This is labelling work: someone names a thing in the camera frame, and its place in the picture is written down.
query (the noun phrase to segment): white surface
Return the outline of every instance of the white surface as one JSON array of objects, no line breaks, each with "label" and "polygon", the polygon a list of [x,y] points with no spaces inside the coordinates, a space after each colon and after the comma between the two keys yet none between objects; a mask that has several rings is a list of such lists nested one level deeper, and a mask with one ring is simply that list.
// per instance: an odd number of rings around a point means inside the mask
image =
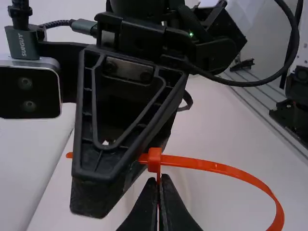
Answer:
[{"label": "white surface", "polygon": [[[297,1],[284,1],[294,12]],[[252,70],[261,78],[276,73],[283,66],[290,33],[290,23],[280,7],[274,0],[265,1],[246,34],[248,42],[241,52],[242,60],[254,58]]]},{"label": "white surface", "polygon": [[74,127],[75,105],[50,120],[0,119],[0,226],[24,231]]},{"label": "white surface", "polygon": [[297,66],[308,67],[308,2],[304,1],[304,8],[300,22],[300,44],[291,71],[294,71]]},{"label": "white surface", "polygon": [[[255,175],[280,200],[284,230],[306,230],[308,167],[227,87],[198,77],[189,80],[187,89],[195,104],[177,115],[165,153],[216,161]],[[69,151],[72,142],[64,154]],[[69,211],[70,167],[71,160],[63,155],[27,231],[116,230],[153,176],[144,173],[106,219],[95,220]],[[188,169],[163,172],[175,179],[188,210],[204,230],[262,231],[274,219],[272,200],[244,182]]]}]

